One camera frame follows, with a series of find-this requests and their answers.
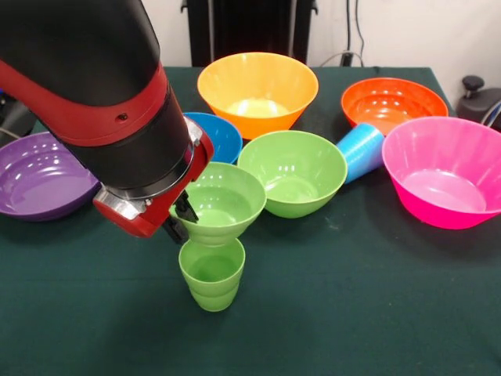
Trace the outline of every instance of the blue bowl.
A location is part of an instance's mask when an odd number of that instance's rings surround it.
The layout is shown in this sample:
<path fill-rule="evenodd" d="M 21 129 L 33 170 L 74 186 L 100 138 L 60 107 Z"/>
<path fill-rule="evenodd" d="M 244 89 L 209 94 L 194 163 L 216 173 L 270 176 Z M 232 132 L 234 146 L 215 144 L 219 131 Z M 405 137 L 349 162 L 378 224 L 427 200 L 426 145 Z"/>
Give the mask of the blue bowl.
<path fill-rule="evenodd" d="M 212 114 L 185 112 L 185 116 L 195 121 L 209 136 L 214 145 L 213 162 L 235 163 L 242 151 L 242 135 L 229 121 Z"/>

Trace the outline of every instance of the green bowl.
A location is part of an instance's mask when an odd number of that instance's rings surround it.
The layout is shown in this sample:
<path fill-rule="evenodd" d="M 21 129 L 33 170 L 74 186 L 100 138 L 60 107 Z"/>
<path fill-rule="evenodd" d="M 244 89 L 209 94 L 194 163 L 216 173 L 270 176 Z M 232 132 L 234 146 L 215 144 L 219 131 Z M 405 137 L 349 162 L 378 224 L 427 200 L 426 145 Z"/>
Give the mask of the green bowl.
<path fill-rule="evenodd" d="M 250 141 L 237 165 L 265 186 L 266 210 L 284 218 L 300 218 L 319 210 L 348 174 L 337 146 L 301 131 L 272 132 Z"/>
<path fill-rule="evenodd" d="M 186 192 L 199 220 L 181 222 L 191 241 L 205 245 L 222 245 L 239 237 L 266 203 L 259 180 L 242 168 L 219 162 L 209 163 Z M 173 208 L 171 214 L 176 216 Z"/>

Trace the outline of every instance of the pink bowl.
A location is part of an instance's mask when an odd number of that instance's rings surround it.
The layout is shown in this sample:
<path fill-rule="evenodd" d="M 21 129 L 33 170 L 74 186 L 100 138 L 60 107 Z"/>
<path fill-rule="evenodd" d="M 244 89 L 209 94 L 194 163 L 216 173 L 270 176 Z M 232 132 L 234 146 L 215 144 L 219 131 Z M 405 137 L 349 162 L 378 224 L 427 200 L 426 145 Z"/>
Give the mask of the pink bowl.
<path fill-rule="evenodd" d="M 422 117 L 392 130 L 383 161 L 403 206 L 448 230 L 501 213 L 501 133 L 455 117 Z"/>

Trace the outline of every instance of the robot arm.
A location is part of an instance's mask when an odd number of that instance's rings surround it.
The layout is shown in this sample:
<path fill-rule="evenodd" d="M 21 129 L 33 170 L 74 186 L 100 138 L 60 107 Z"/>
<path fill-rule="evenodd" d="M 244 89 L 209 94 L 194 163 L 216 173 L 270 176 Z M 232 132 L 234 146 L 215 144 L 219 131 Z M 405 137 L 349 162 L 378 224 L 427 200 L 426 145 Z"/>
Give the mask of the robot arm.
<path fill-rule="evenodd" d="M 185 187 L 213 156 L 185 119 L 140 0 L 0 0 L 0 87 L 103 184 L 95 206 L 132 235 L 196 221 Z"/>

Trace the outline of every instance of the blue cup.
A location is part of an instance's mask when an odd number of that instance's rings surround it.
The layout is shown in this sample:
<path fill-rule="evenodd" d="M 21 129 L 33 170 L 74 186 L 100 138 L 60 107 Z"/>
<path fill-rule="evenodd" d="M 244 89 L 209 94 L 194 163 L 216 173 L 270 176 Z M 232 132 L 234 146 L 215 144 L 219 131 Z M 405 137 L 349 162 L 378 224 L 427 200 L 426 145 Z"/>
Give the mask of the blue cup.
<path fill-rule="evenodd" d="M 186 112 L 209 136 L 214 145 L 213 162 L 235 163 L 242 151 L 242 135 L 235 126 L 222 117 L 201 112 Z"/>
<path fill-rule="evenodd" d="M 384 136 L 377 128 L 361 123 L 337 143 L 348 164 L 348 177 L 344 184 L 383 165 L 383 141 Z"/>

